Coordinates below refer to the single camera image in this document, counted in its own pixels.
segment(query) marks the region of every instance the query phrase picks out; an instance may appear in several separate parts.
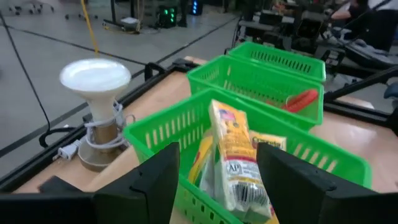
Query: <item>green basket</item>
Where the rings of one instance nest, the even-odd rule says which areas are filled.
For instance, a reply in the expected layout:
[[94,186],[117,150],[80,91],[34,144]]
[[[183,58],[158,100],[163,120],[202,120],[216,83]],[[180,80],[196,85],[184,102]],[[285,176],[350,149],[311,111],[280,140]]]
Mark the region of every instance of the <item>green basket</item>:
[[230,50],[228,54],[239,59],[247,59],[259,65],[278,69],[306,80],[316,82],[324,82],[326,80],[325,63],[319,59],[253,42],[245,42]]
[[[305,131],[323,121],[323,86],[320,83],[229,56],[220,56],[192,70],[188,79],[192,94],[205,88],[227,91]],[[279,109],[290,97],[309,89],[318,91],[318,100],[298,113]]]
[[201,137],[211,127],[208,108],[212,99],[245,111],[251,130],[286,136],[287,152],[332,174],[370,187],[371,170],[362,158],[294,128],[238,98],[208,89],[124,129],[124,135],[134,146],[140,162],[171,142],[180,143],[180,174],[175,206],[192,223],[241,223],[187,180]]

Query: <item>table surface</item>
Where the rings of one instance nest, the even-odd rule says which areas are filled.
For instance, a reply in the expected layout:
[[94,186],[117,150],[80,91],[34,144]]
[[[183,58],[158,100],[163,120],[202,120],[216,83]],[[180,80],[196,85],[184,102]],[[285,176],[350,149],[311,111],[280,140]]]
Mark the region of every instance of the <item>table surface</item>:
[[[197,58],[186,57],[185,59],[193,60],[199,64],[205,63],[204,60]],[[142,119],[189,96],[190,85],[186,75],[180,72],[173,72],[136,101],[125,107],[124,114],[132,113],[137,119]],[[370,103],[354,98],[342,98],[341,100],[372,107]],[[398,138],[390,129],[324,112],[323,124],[314,127],[311,132],[353,154],[365,158],[373,169],[372,188],[375,191],[398,191]],[[37,187],[53,175],[81,190],[95,191],[138,165],[139,162],[132,147],[124,151],[101,173],[87,170],[80,164],[77,157],[72,161],[58,159],[17,189],[16,193],[38,192]],[[189,223],[178,212],[173,212],[170,222]]]

